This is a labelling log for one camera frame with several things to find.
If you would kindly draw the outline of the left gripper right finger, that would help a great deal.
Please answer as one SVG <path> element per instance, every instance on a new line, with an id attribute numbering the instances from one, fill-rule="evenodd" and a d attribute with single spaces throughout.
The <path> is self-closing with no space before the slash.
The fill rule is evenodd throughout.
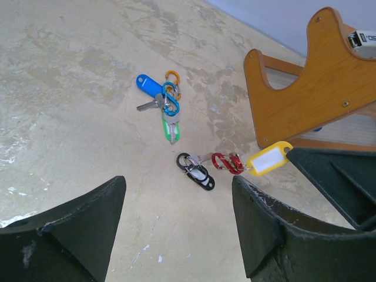
<path id="1" fill-rule="evenodd" d="M 375 232 L 308 216 L 241 176 L 231 186 L 251 281 L 375 281 Z"/>

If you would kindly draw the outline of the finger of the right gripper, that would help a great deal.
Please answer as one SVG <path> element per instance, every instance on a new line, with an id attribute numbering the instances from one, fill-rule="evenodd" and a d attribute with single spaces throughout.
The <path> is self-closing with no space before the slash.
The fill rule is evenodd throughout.
<path id="1" fill-rule="evenodd" d="M 295 147 L 287 159 L 356 230 L 375 230 L 375 152 Z"/>

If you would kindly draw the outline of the key with green tag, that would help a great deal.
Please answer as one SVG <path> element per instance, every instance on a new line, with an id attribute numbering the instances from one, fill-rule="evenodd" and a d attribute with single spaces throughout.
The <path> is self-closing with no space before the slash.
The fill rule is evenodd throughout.
<path id="1" fill-rule="evenodd" d="M 169 116 L 166 113 L 162 113 L 162 121 L 163 121 L 163 128 L 164 128 L 164 135 L 166 139 L 171 143 L 175 144 L 177 141 L 180 140 L 180 116 L 177 113 L 174 116 Z"/>

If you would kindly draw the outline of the red S carabiner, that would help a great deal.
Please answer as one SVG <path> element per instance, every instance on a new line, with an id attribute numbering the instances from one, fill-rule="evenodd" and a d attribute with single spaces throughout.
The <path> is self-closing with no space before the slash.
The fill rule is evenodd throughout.
<path id="1" fill-rule="evenodd" d="M 229 153 L 228 155 L 213 153 L 211 159 L 212 164 L 218 170 L 228 170 L 233 175 L 244 172 L 244 166 L 237 153 Z"/>

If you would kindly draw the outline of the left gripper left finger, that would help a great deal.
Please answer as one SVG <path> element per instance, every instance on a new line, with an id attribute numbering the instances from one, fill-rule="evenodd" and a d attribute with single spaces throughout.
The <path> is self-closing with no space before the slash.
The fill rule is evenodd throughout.
<path id="1" fill-rule="evenodd" d="M 126 180 L 1 229 L 1 281 L 105 281 Z"/>

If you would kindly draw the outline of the orange S carabiner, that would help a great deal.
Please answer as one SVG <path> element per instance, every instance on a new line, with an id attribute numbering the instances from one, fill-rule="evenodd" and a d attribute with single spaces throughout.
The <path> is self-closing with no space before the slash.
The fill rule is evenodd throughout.
<path id="1" fill-rule="evenodd" d="M 175 70 L 169 70 L 165 74 L 166 82 L 172 82 L 174 86 L 168 85 L 166 90 L 176 99 L 180 100 L 182 93 L 180 91 L 180 75 Z"/>

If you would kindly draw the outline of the black S carabiner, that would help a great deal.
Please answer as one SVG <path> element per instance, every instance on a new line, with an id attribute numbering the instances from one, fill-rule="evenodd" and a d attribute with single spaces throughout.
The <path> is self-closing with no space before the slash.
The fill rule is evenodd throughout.
<path id="1" fill-rule="evenodd" d="M 186 174 L 202 172 L 202 166 L 197 163 L 188 153 L 180 153 L 176 158 L 176 164 L 179 169 Z"/>

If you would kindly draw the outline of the key with blue tag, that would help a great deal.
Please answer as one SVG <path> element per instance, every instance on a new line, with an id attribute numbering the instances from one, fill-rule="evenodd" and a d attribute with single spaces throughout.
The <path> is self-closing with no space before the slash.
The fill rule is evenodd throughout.
<path id="1" fill-rule="evenodd" d="M 145 74 L 140 74 L 136 78 L 136 85 L 144 93 L 148 94 L 153 100 L 138 106 L 136 109 L 140 112 L 148 109 L 160 109 L 164 105 L 164 98 L 162 96 L 162 85 Z"/>

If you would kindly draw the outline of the key with yellow tag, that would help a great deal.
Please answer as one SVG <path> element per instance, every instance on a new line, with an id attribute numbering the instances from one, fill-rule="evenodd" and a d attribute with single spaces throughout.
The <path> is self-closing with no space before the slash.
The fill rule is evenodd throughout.
<path id="1" fill-rule="evenodd" d="M 237 153 L 233 153 L 235 164 L 240 165 L 236 167 L 234 174 L 249 172 L 253 176 L 262 176 L 270 173 L 289 162 L 287 153 L 292 149 L 293 145 L 289 142 L 279 141 L 250 156 L 246 162 Z"/>

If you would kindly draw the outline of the blue S carabiner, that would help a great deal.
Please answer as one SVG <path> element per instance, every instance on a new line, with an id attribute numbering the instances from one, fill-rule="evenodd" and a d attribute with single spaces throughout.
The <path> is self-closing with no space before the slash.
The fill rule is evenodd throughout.
<path id="1" fill-rule="evenodd" d="M 167 81 L 163 84 L 162 96 L 164 105 L 162 109 L 168 116 L 175 116 L 180 110 L 180 105 L 174 97 L 175 93 L 177 93 L 177 86 L 173 82 Z"/>

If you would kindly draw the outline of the key with black tag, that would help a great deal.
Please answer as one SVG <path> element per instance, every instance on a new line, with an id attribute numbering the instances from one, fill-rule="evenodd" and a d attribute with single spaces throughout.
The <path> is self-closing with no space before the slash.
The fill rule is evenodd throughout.
<path id="1" fill-rule="evenodd" d="M 201 188 L 207 191 L 211 191 L 215 187 L 215 181 L 212 176 L 210 176 L 208 170 L 203 166 L 203 163 L 205 161 L 212 159 L 212 153 L 208 153 L 205 155 L 190 155 L 197 163 L 199 163 L 202 166 L 202 172 L 188 174 L 188 176 Z"/>

